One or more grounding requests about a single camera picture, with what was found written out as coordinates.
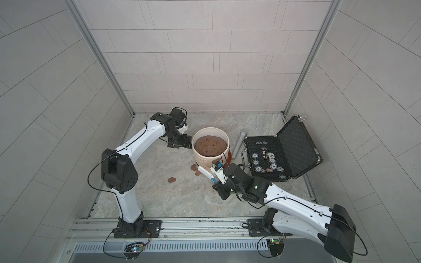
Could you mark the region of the cream ceramic pot with soil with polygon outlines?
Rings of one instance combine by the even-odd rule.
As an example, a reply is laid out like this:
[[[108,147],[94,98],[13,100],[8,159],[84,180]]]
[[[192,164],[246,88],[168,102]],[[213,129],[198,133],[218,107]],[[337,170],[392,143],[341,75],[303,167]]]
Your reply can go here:
[[[214,162],[220,161],[226,167],[231,162],[229,137],[219,128],[199,130],[193,136],[192,144],[197,165],[210,168]]]

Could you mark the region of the blue white scrub brush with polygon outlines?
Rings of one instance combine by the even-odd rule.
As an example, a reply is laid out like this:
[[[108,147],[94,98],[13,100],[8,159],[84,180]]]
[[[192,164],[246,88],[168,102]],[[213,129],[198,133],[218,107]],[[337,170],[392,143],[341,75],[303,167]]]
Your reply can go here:
[[[213,173],[212,173],[212,172],[211,172],[208,168],[205,168],[205,167],[203,167],[203,166],[199,165],[199,166],[197,167],[197,170],[198,170],[201,174],[203,174],[203,175],[205,175],[207,178],[209,178],[209,180],[211,180],[214,184],[216,184],[216,183],[217,183],[217,181],[216,181],[216,179],[215,179],[215,177],[214,177]]]

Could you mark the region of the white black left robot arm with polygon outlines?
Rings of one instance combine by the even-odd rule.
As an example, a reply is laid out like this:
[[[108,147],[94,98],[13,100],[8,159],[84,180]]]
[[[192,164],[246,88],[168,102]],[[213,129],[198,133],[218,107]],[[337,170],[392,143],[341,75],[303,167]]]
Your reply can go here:
[[[112,231],[115,238],[151,236],[144,226],[143,212],[137,202],[134,188],[139,175],[134,164],[149,146],[164,137],[169,148],[191,149],[192,136],[185,134],[187,129],[187,111],[174,107],[169,114],[155,113],[132,138],[114,150],[103,152],[102,181],[116,196],[120,209],[117,227]]]

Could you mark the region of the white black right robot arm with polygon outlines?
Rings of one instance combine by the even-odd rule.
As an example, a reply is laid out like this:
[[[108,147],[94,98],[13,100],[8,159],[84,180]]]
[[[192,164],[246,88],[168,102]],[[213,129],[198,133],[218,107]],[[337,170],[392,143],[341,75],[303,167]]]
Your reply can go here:
[[[261,177],[249,176],[235,164],[224,167],[216,162],[211,173],[213,188],[223,200],[236,195],[256,209],[267,209],[262,222],[267,235],[279,232],[304,237],[341,261],[353,261],[356,225],[344,207],[309,202]]]

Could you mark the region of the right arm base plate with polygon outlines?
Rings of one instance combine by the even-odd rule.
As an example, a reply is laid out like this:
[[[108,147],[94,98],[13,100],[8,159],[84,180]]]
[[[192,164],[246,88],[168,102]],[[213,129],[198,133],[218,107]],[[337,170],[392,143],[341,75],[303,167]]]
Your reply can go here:
[[[248,219],[247,222],[242,223],[242,227],[248,230],[250,237],[282,236],[282,233],[277,231],[273,226],[264,223],[262,218]]]

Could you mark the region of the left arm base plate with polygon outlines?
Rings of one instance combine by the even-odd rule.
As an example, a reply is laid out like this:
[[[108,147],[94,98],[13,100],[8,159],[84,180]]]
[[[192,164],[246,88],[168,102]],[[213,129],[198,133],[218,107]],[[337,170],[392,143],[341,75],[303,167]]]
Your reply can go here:
[[[162,220],[140,219],[134,223],[118,219],[118,224],[112,230],[114,238],[158,238],[160,235]]]

